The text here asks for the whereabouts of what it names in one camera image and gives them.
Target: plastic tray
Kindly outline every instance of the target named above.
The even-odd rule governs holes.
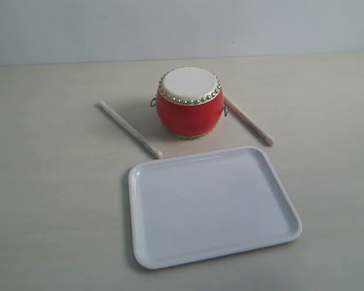
[[[302,223],[255,147],[144,162],[129,174],[133,251],[148,269],[299,237]]]

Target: wooden drumstick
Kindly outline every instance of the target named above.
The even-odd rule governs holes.
[[[256,134],[258,134],[269,146],[274,145],[274,139],[266,133],[259,125],[255,123],[250,117],[242,111],[239,106],[237,106],[232,100],[224,96],[225,104],[246,124],[248,125]]]
[[[163,154],[160,150],[154,147],[143,135],[134,129],[127,121],[125,121],[116,111],[110,108],[104,101],[99,101],[97,107],[104,109],[110,117],[112,117],[123,129],[133,136],[141,145],[143,145],[156,159],[160,159]]]

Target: white wall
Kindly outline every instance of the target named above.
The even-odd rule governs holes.
[[[0,0],[0,65],[364,50],[364,0]]]

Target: drum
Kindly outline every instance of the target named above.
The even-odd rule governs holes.
[[[180,67],[167,72],[159,81],[151,107],[164,126],[182,138],[197,138],[226,116],[220,79],[198,67]]]

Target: white table surface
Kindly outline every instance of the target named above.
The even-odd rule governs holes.
[[[276,145],[233,116],[196,141],[164,131],[149,101],[180,65],[218,74]],[[127,173],[152,157],[94,108],[100,99],[165,157],[262,148],[303,221],[301,237],[141,268]],[[364,290],[364,52],[0,67],[0,290]]]

